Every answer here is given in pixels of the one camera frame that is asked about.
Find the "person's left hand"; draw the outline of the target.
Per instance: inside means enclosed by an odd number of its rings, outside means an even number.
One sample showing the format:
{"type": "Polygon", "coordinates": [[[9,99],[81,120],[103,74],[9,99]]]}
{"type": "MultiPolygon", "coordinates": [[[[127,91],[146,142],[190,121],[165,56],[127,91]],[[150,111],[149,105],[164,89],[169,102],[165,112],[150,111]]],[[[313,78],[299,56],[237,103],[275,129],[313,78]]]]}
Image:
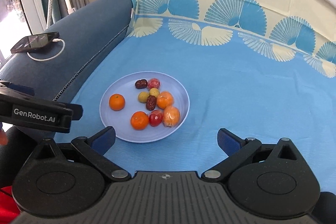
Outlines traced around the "person's left hand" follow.
{"type": "Polygon", "coordinates": [[[3,129],[0,129],[0,145],[7,145],[8,139],[3,129]]]}

